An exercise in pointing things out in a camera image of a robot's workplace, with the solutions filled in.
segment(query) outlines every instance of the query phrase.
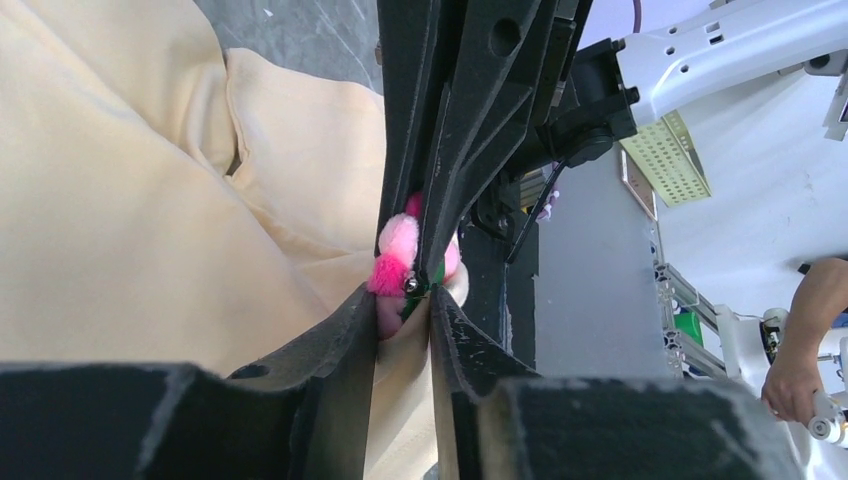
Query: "human arm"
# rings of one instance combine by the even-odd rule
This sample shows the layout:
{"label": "human arm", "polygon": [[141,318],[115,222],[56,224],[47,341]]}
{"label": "human arm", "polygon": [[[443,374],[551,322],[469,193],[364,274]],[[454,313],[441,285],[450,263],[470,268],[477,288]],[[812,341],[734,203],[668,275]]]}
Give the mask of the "human arm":
{"label": "human arm", "polygon": [[848,262],[816,262],[801,281],[777,358],[763,386],[763,402],[778,418],[809,423],[813,393],[821,390],[818,351],[834,319],[848,307]]}

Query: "pink fur pompom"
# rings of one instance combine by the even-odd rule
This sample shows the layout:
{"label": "pink fur pompom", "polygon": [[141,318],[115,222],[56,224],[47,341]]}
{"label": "pink fur pompom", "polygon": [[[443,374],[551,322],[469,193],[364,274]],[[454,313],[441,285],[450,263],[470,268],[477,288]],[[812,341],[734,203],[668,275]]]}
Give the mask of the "pink fur pompom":
{"label": "pink fur pompom", "polygon": [[459,253],[459,239],[454,235],[451,243],[448,244],[448,249],[445,251],[445,280],[449,280],[459,268],[459,262],[462,260]]}
{"label": "pink fur pompom", "polygon": [[398,214],[386,222],[377,242],[382,255],[391,255],[412,268],[418,253],[418,220],[406,214]]}
{"label": "pink fur pompom", "polygon": [[421,192],[413,193],[406,204],[406,214],[421,219],[421,211],[424,205],[424,195]]}
{"label": "pink fur pompom", "polygon": [[374,271],[368,279],[368,291],[384,297],[402,297],[403,284],[410,267],[394,255],[380,255],[374,262]]}

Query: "beige blanket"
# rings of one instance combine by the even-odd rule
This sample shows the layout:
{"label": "beige blanket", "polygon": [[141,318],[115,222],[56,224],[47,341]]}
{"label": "beige blanket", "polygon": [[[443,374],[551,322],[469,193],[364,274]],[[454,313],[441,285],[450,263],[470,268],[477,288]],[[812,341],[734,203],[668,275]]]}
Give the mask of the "beige blanket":
{"label": "beige blanket", "polygon": [[[226,56],[190,0],[0,0],[0,359],[226,375],[367,278],[382,99]],[[381,346],[369,478],[436,460],[425,310]]]}

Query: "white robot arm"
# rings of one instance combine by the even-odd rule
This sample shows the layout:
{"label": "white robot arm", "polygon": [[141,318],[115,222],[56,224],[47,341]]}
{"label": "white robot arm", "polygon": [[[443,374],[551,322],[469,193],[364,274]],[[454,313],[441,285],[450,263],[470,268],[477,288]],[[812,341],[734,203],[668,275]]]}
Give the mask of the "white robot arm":
{"label": "white robot arm", "polygon": [[[848,49],[848,0],[736,0],[653,32],[625,37],[618,62],[637,126],[693,100]],[[825,120],[828,137],[848,126],[845,66]]]}
{"label": "white robot arm", "polygon": [[[752,383],[753,378],[765,379],[771,361],[786,328],[789,312],[772,308],[763,314],[762,322],[740,319],[726,308],[720,308],[719,333],[727,362],[728,377]],[[848,359],[848,328],[830,330],[819,345],[819,358]],[[813,395],[815,417],[807,425],[813,438],[848,448],[848,419],[843,410],[848,407],[848,381],[842,375],[844,390]]]}

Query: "human hand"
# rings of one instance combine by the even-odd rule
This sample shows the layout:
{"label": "human hand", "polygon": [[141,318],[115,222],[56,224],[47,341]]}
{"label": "human hand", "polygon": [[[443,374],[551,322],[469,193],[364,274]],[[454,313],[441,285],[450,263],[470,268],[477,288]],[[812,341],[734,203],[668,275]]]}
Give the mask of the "human hand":
{"label": "human hand", "polygon": [[813,394],[823,390],[818,352],[780,351],[766,376],[762,401],[777,418],[804,426],[815,415]]}

